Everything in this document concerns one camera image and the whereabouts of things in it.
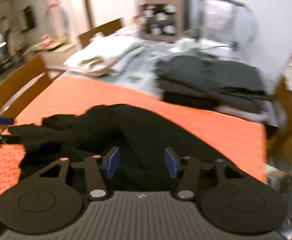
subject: orange tablecloth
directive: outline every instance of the orange tablecloth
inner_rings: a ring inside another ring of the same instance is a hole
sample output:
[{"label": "orange tablecloth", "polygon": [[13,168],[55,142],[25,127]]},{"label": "orange tablecloth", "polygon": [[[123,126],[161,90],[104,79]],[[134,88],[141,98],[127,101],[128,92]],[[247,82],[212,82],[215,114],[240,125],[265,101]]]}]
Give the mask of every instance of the orange tablecloth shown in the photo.
[{"label": "orange tablecloth", "polygon": [[[264,181],[264,127],[237,117],[177,106],[158,98],[106,82],[61,76],[46,88],[16,119],[16,124],[40,124],[53,114],[82,114],[94,105],[130,104],[151,110],[177,123]],[[18,182],[21,145],[0,147],[0,194]]]}]

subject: folded clothes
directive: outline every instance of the folded clothes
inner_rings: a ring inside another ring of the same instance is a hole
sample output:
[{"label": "folded clothes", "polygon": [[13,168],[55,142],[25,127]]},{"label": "folded clothes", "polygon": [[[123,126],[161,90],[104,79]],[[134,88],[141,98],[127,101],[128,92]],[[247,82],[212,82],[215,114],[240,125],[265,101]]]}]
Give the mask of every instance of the folded clothes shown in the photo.
[{"label": "folded clothes", "polygon": [[268,100],[258,70],[239,62],[178,55],[160,59],[155,72],[165,91],[210,98],[251,113],[260,113],[261,100]]},{"label": "folded clothes", "polygon": [[142,108],[119,104],[94,106],[80,116],[58,114],[44,118],[42,126],[11,126],[19,135],[26,155],[20,163],[24,179],[49,163],[67,157],[82,162],[91,155],[104,156],[113,146],[120,149],[120,164],[112,179],[112,190],[174,190],[164,162],[164,149],[179,156],[194,156],[204,163],[227,158],[175,123]]},{"label": "folded clothes", "polygon": [[174,105],[188,106],[197,109],[215,110],[219,102],[210,98],[196,98],[171,92],[164,92],[163,101]]}]

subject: chair backrest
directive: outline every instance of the chair backrest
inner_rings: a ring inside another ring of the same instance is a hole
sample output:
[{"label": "chair backrest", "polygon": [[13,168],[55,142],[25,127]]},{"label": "chair backrest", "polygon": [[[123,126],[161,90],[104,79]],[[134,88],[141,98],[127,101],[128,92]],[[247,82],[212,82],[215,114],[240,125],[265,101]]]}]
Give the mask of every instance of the chair backrest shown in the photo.
[{"label": "chair backrest", "polygon": [[268,140],[268,154],[280,155],[288,164],[292,164],[292,91],[289,91],[284,76],[280,79],[272,101],[277,101],[281,105],[287,121],[285,127]]},{"label": "chair backrest", "polygon": [[89,39],[93,38],[96,33],[102,32],[104,36],[109,36],[110,34],[113,34],[115,31],[121,29],[122,28],[121,21],[122,18],[119,18],[117,20],[105,23],[85,33],[80,34],[78,38],[80,40],[82,47],[84,48],[87,45],[89,45]]},{"label": "chair backrest", "polygon": [[47,69],[39,55],[9,76],[0,84],[0,110],[2,107],[29,81],[39,77],[36,82],[25,90],[2,114],[6,117],[17,117],[17,115],[35,99],[46,87],[51,84]]}]

